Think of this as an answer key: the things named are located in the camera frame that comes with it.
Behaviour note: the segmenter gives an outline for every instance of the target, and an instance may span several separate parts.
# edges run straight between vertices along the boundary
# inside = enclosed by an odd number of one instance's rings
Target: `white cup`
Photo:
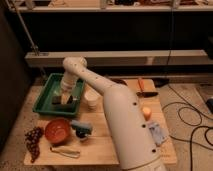
[[[98,105],[100,94],[94,89],[90,89],[84,93],[84,99],[89,109],[95,109]]]

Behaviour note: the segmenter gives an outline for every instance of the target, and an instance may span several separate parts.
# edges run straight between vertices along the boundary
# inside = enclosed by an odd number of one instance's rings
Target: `power cord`
[[[206,114],[202,113],[199,109],[197,109],[195,106],[193,106],[191,103],[189,103],[184,97],[182,97],[182,96],[181,96],[174,88],[172,88],[169,84],[168,84],[168,87],[169,87],[178,97],[180,97],[184,102],[171,102],[171,103],[165,105],[162,109],[165,110],[165,108],[167,108],[167,107],[169,107],[169,106],[171,106],[171,105],[174,105],[174,104],[186,105],[185,107],[181,107],[181,108],[178,109],[178,112],[177,112],[177,113],[178,113],[178,116],[179,116],[180,120],[181,120],[182,122],[184,122],[186,125],[195,127],[195,128],[192,130],[192,132],[191,132],[190,140],[185,140],[185,139],[177,138],[177,137],[174,137],[174,136],[170,135],[170,137],[171,137],[172,139],[174,139],[174,140],[189,143],[189,145],[190,145],[190,149],[189,149],[189,151],[190,151],[190,171],[193,171],[193,151],[192,151],[192,144],[196,144],[196,145],[199,145],[199,146],[201,146],[201,147],[203,147],[203,148],[205,148],[205,149],[208,149],[208,150],[213,151],[213,143],[212,143],[212,142],[209,140],[209,138],[208,138],[208,133],[209,133],[210,131],[213,131],[213,127],[201,125],[201,124],[202,124],[202,116],[205,117],[205,118],[207,118],[207,119],[209,119],[209,120],[211,120],[211,121],[213,121],[213,118],[208,117]],[[181,111],[182,111],[183,109],[189,109],[189,110],[195,111],[195,113],[199,116],[199,119],[200,119],[199,123],[197,123],[197,124],[191,124],[191,123],[189,123],[189,122],[186,122],[186,121],[181,117]],[[206,142],[209,144],[209,146],[211,146],[212,148],[210,148],[210,147],[208,147],[208,146],[205,146],[205,145],[203,145],[203,144],[200,144],[200,143],[198,143],[198,142],[193,141],[193,136],[194,136],[195,132],[196,132],[198,129],[204,129],[204,128],[206,129],[205,132],[204,132],[204,138],[205,138]]]

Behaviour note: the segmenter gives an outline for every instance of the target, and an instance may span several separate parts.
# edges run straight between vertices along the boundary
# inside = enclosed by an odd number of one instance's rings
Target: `black cable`
[[[208,135],[207,135],[209,131],[212,131],[212,130],[213,130],[213,127],[201,125],[201,123],[202,123],[202,116],[205,117],[205,118],[207,118],[207,119],[209,119],[209,120],[211,120],[211,121],[213,121],[213,118],[208,117],[206,114],[204,114],[204,113],[202,113],[200,110],[198,110],[195,106],[193,106],[191,103],[189,103],[184,97],[182,97],[177,91],[175,91],[169,84],[168,84],[168,87],[169,87],[178,97],[180,97],[184,102],[171,102],[171,103],[165,105],[162,109],[164,110],[165,108],[169,107],[170,105],[174,105],[174,104],[187,105],[187,106],[185,106],[185,107],[181,107],[181,108],[178,109],[178,112],[177,112],[177,113],[178,113],[178,116],[179,116],[179,118],[181,119],[181,121],[184,122],[185,124],[187,124],[187,125],[189,125],[189,126],[196,126],[196,127],[192,130],[192,132],[191,132],[190,140],[185,140],[185,139],[177,138],[177,137],[174,137],[174,136],[170,135],[170,137],[171,137],[172,139],[174,139],[174,140],[189,143],[189,145],[190,145],[190,170],[193,171],[192,144],[196,144],[196,145],[199,145],[199,146],[201,146],[201,147],[203,147],[203,148],[205,148],[205,149],[208,149],[208,150],[213,151],[213,148],[207,147],[207,146],[205,146],[205,145],[203,145],[203,144],[200,144],[200,143],[198,143],[198,142],[193,141],[193,136],[194,136],[195,132],[196,132],[198,129],[200,129],[200,128],[206,128],[206,131],[205,131],[205,133],[204,133],[204,138],[205,138],[206,142],[207,142],[210,146],[213,147],[213,143],[209,140]],[[200,118],[200,122],[199,122],[198,124],[191,124],[191,123],[189,123],[189,122],[186,122],[186,121],[182,118],[182,116],[181,116],[181,111],[182,111],[183,109],[190,109],[190,110],[195,111],[195,113],[196,113],[196,114],[199,116],[199,118]]]
[[[207,141],[211,146],[213,146],[213,143],[212,143],[211,141],[209,141],[209,138],[208,138],[208,136],[207,136],[207,134],[208,134],[209,131],[212,131],[212,129],[210,129],[210,128],[207,129],[207,130],[205,131],[204,136],[205,136],[206,141]]]
[[[168,75],[168,66],[169,66],[169,61],[171,59],[173,41],[174,41],[174,11],[173,11],[173,7],[171,6],[171,29],[170,29],[170,39],[169,39],[169,55],[167,57],[166,64],[164,67],[165,78],[167,78],[167,75]]]
[[[187,106],[187,105],[189,105],[188,103],[184,103],[184,102],[171,102],[171,103],[167,104],[166,106],[164,106],[162,109],[164,110],[165,108],[167,108],[167,107],[169,107],[169,106],[171,106],[171,105],[174,105],[174,104],[186,105],[185,107],[179,108],[178,111],[177,111],[180,120],[181,120],[182,122],[184,122],[186,125],[189,125],[189,126],[199,126],[199,125],[202,123],[203,119],[202,119],[202,117],[201,117],[201,114],[200,114],[195,108],[193,108],[193,107],[191,107],[191,106]],[[190,109],[190,110],[195,111],[195,114],[197,114],[197,115],[199,116],[199,122],[198,122],[197,124],[191,124],[191,123],[189,123],[189,122],[186,122],[186,121],[183,119],[182,115],[181,115],[181,111],[182,111],[183,109]]]
[[[195,106],[193,106],[191,103],[189,103],[184,97],[182,97],[175,89],[173,89],[169,84],[168,87],[178,96],[180,97],[183,101],[186,102],[189,106],[191,106],[196,112],[198,112],[200,115],[204,116],[205,118],[212,120],[213,118],[208,117],[206,114],[202,113],[200,110],[198,110]]]
[[[169,136],[170,136],[172,139],[176,140],[176,141],[182,141],[182,142],[190,143],[190,140],[185,140],[185,139],[177,138],[177,137],[174,137],[174,136],[172,136],[172,135],[169,135]],[[205,149],[207,149],[207,150],[213,151],[213,148],[207,147],[207,146],[205,146],[205,145],[203,145],[203,144],[200,144],[200,143],[198,143],[198,142],[196,142],[196,141],[192,141],[192,143],[195,144],[195,145],[198,145],[198,146],[200,146],[200,147],[203,147],[203,148],[205,148]]]
[[[204,135],[206,135],[206,132],[208,132],[209,130],[213,130],[213,127],[209,127],[209,126],[198,126],[193,129],[193,131],[191,133],[191,137],[190,137],[190,144],[189,144],[190,145],[190,171],[193,171],[193,157],[192,157],[193,156],[193,154],[192,154],[192,142],[193,141],[192,140],[193,140],[194,133],[200,128],[207,128]]]

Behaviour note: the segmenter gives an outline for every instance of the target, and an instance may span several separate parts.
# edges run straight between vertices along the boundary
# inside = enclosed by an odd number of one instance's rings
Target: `wall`
[[[30,86],[30,74],[0,1],[0,150],[7,139]]]

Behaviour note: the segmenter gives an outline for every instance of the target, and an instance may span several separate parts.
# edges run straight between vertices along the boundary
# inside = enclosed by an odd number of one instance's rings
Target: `grapes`
[[[34,127],[25,134],[25,144],[31,154],[31,163],[34,163],[40,154],[38,143],[43,134],[44,130],[41,127]]]

